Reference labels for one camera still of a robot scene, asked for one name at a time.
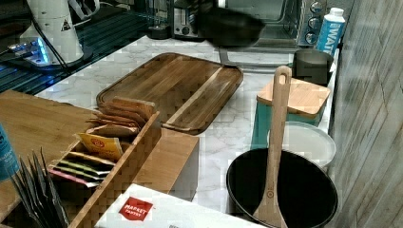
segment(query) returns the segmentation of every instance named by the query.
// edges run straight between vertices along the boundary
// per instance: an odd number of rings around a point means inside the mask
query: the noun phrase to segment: white bowl
[[[326,169],[335,156],[333,139],[319,128],[300,122],[286,122],[282,149],[298,154]]]

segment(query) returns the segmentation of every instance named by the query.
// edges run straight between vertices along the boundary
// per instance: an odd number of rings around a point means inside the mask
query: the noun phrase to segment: blue label
[[[317,50],[335,55],[344,23],[324,20],[317,40]]]
[[[6,132],[0,124],[0,181],[7,180],[9,175],[15,174],[19,168],[14,150],[11,148]]]

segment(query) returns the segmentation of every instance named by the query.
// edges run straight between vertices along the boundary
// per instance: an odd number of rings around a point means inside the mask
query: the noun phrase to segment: white box
[[[112,203],[95,227],[261,228],[263,226],[133,183]]]

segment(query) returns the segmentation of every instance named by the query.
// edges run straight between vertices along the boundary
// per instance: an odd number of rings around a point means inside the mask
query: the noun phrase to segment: wooden spatula
[[[288,97],[290,93],[291,74],[291,68],[287,66],[280,66],[275,72],[266,184],[260,205],[253,214],[256,219],[277,227],[287,227],[278,207],[277,184],[282,137],[284,135]]]

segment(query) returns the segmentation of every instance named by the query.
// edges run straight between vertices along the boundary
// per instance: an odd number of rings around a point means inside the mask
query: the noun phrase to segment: wooden wall panel
[[[328,227],[403,227],[403,0],[355,0],[344,37]]]

